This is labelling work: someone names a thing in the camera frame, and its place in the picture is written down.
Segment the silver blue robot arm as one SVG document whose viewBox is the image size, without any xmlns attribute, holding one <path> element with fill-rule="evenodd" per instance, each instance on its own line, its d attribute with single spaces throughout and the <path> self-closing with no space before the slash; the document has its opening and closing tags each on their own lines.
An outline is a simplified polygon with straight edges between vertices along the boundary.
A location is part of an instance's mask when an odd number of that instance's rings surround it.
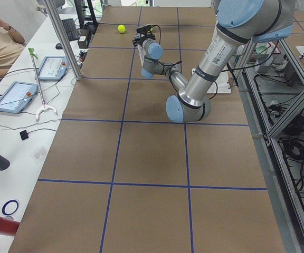
<svg viewBox="0 0 304 253">
<path fill-rule="evenodd" d="M 172 122 L 196 122 L 209 115 L 211 103 L 206 93 L 239 46 L 249 41 L 278 41 L 292 33 L 294 1 L 218 1 L 214 9 L 216 32 L 189 80 L 174 64 L 160 61 L 163 49 L 155 41 L 152 26 L 136 30 L 132 43 L 139 50 L 142 76 L 164 75 L 177 91 L 166 101 Z"/>
</svg>

